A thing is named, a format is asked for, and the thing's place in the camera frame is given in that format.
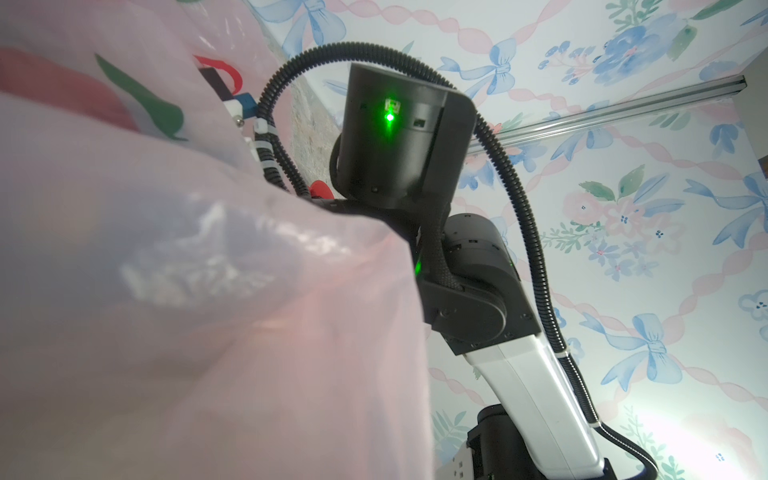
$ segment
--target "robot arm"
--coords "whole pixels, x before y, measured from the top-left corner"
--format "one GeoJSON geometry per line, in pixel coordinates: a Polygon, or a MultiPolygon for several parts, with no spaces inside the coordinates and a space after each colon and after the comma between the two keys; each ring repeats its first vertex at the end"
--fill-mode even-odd
{"type": "MultiPolygon", "coordinates": [[[[636,479],[656,478],[645,451],[599,422],[554,318],[541,244],[520,181],[472,101],[436,71],[370,44],[324,45],[297,55],[258,102],[256,140],[271,143],[257,148],[262,164],[274,170],[276,161],[306,196],[306,184],[274,130],[272,110],[280,92],[304,71],[348,60],[374,61],[415,78],[353,64],[343,132],[330,163],[333,186],[346,200],[318,204],[384,220],[411,244],[425,321],[480,370],[502,402],[481,412],[458,463],[470,458],[472,477],[488,480],[614,478],[594,429],[640,459],[645,470],[636,479]],[[446,218],[473,130],[520,220],[539,319],[492,222],[471,214],[446,218]]],[[[284,187],[267,170],[267,180],[284,187]]],[[[450,476],[465,473],[459,470],[451,469],[450,476]]]]}

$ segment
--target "pink plastic bag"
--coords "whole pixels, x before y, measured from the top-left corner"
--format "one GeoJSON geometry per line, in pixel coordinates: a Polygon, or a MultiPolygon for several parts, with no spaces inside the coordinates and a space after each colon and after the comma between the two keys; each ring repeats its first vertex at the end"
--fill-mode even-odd
{"type": "Polygon", "coordinates": [[[244,173],[159,8],[42,3],[0,8],[0,478],[431,478],[407,245],[244,173]]]}
{"type": "MultiPolygon", "coordinates": [[[[238,0],[10,0],[0,5],[0,91],[257,165],[198,73],[217,68],[233,93],[258,97],[279,67],[238,0]]],[[[290,147],[290,93],[277,127],[290,147]]]]}

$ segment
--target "red object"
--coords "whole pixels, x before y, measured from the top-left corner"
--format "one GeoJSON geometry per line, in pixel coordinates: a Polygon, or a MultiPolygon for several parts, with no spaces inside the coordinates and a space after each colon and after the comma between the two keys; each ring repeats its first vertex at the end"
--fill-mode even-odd
{"type": "Polygon", "coordinates": [[[226,63],[225,61],[215,60],[213,58],[205,58],[199,55],[195,55],[194,57],[197,59],[197,61],[207,67],[218,68],[219,70],[223,70],[228,73],[228,75],[232,77],[232,82],[234,82],[232,95],[237,94],[237,92],[239,92],[243,87],[243,76],[240,75],[237,69],[232,65],[226,63]]]}
{"type": "Polygon", "coordinates": [[[324,198],[333,200],[333,192],[330,187],[322,180],[316,180],[310,185],[310,195],[312,198],[324,198]]]}

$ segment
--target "floral wallpaper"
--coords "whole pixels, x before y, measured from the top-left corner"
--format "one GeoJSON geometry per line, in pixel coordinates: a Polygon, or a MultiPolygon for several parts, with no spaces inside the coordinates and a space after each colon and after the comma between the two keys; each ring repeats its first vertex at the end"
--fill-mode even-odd
{"type": "MultiPolygon", "coordinates": [[[[287,56],[340,40],[407,51],[499,130],[737,74],[768,46],[765,0],[244,1],[287,56]]],[[[307,75],[339,123],[347,74],[307,75]]]]}
{"type": "MultiPolygon", "coordinates": [[[[508,152],[560,326],[603,420],[651,452],[665,480],[766,478],[768,183],[733,102],[508,152]]],[[[488,165],[467,159],[453,212],[491,218],[529,288],[515,214],[488,165]]],[[[462,432],[441,418],[471,418],[497,400],[440,335],[427,343],[440,465],[462,432]]],[[[600,444],[619,478],[635,472],[639,463],[600,444]]]]}
{"type": "MultiPolygon", "coordinates": [[[[351,40],[420,58],[496,132],[737,74],[768,46],[765,0],[247,3],[288,56],[351,40]]],[[[330,65],[307,75],[338,122],[347,74],[330,65]]],[[[508,153],[603,419],[645,447],[664,480],[768,478],[768,186],[733,103],[508,153]]],[[[484,156],[466,159],[453,211],[490,218],[528,277],[514,211],[484,156]]],[[[427,335],[437,467],[497,400],[427,335]]],[[[637,472],[598,442],[619,478],[637,472]]]]}

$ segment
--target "metal rail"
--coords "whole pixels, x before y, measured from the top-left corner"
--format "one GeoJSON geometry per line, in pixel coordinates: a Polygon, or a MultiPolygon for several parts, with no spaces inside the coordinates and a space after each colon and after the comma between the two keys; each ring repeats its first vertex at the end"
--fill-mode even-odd
{"type": "MultiPolygon", "coordinates": [[[[626,120],[638,115],[659,113],[675,108],[697,104],[704,101],[712,101],[718,98],[726,98],[735,95],[746,87],[744,76],[723,78],[721,80],[708,81],[692,87],[680,88],[663,94],[638,98],[623,104],[611,105],[593,111],[585,111],[570,117],[516,128],[501,132],[497,135],[503,147],[521,144],[529,141],[541,140],[559,134],[597,127],[603,124],[626,120]]],[[[482,152],[483,148],[477,140],[469,144],[467,155],[482,152]]]]}

